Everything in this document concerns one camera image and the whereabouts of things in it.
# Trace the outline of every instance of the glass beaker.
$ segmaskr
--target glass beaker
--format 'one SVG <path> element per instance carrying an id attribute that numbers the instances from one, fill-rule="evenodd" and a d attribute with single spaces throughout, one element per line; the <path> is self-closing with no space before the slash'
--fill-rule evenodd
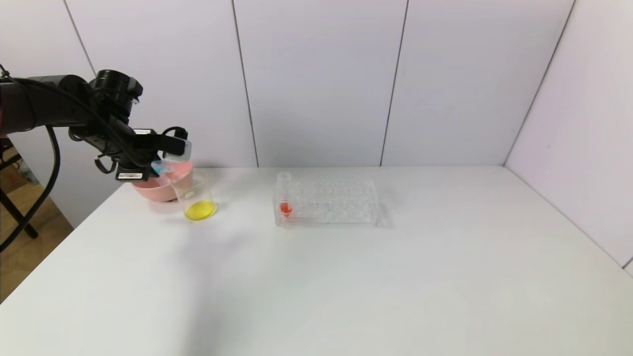
<path id="1" fill-rule="evenodd" d="M 203 171 L 194 168 L 179 181 L 172 182 L 172 187 L 185 217 L 190 221 L 204 220 L 215 213 L 209 180 Z"/>

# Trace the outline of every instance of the white table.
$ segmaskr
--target white table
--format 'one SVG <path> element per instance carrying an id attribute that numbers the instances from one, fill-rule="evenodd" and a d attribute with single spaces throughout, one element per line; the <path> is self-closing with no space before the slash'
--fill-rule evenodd
<path id="1" fill-rule="evenodd" d="M 275 226 L 275 169 L 220 209 L 125 185 L 0 305 L 0 355 L 633 355 L 633 279 L 501 167 L 369 177 L 379 227 Z"/>

